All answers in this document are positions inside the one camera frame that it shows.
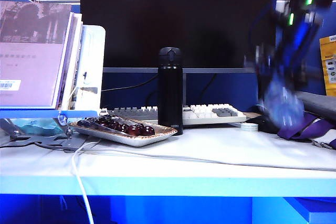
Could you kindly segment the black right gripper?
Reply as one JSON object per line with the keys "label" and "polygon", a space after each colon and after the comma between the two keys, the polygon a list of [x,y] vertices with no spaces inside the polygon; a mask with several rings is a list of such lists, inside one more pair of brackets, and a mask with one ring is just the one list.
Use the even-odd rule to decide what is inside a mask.
{"label": "black right gripper", "polygon": [[286,14],[276,11],[274,7],[274,3],[266,5],[249,28],[250,47],[253,29],[266,14],[270,14],[272,20],[282,28],[281,41],[273,55],[264,52],[263,44],[256,46],[258,100],[264,98],[266,82],[270,82],[274,74],[286,81],[298,77],[296,89],[300,91],[314,91],[317,88],[317,53],[314,49],[308,49],[322,24],[322,19],[310,9],[290,9]]}

